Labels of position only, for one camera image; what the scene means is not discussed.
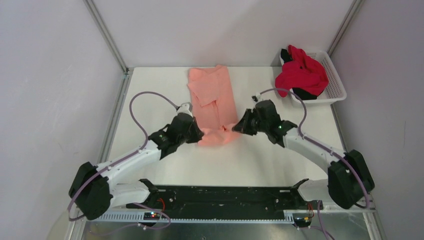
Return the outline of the salmon pink t-shirt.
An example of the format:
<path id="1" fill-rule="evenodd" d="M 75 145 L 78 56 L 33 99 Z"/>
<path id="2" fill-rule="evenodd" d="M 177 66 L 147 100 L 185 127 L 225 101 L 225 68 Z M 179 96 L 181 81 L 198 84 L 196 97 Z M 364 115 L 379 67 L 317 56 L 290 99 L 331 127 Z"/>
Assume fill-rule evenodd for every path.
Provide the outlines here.
<path id="1" fill-rule="evenodd" d="M 204 133 L 200 147 L 222 146 L 241 136 L 233 131 L 239 117 L 227 66 L 190 68 L 187 87 L 193 115 Z"/>

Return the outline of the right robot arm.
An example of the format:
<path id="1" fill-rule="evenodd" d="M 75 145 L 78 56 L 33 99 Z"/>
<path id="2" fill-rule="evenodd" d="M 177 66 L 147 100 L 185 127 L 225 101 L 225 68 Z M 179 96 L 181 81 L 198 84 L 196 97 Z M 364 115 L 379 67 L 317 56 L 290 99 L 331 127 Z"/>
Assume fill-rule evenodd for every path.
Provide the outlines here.
<path id="1" fill-rule="evenodd" d="M 253 109 L 246 109 L 232 128 L 250 136 L 265 133 L 272 144 L 300 154 L 327 174 L 327 179 L 306 180 L 290 195 L 295 208 L 303 209 L 310 201 L 323 200 L 350 209 L 362 198 L 368 207 L 375 183 L 363 155 L 357 150 L 345 152 L 331 147 L 300 129 L 299 125 L 282 120 L 271 100 L 259 101 Z"/>

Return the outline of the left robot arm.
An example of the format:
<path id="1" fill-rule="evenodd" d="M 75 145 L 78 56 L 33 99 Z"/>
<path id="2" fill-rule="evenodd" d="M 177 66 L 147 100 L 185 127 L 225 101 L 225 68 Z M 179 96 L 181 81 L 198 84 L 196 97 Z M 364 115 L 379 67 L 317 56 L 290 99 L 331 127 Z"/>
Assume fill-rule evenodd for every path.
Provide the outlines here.
<path id="1" fill-rule="evenodd" d="M 170 124 L 152 133 L 145 146 L 121 159 L 99 165 L 82 164 L 68 192 L 70 204 L 76 205 L 87 220 L 95 220 L 108 209 L 126 204 L 154 207 L 158 195 L 153 184 L 145 180 L 123 183 L 123 179 L 173 154 L 183 144 L 199 142 L 203 135 L 195 117 L 178 113 Z"/>

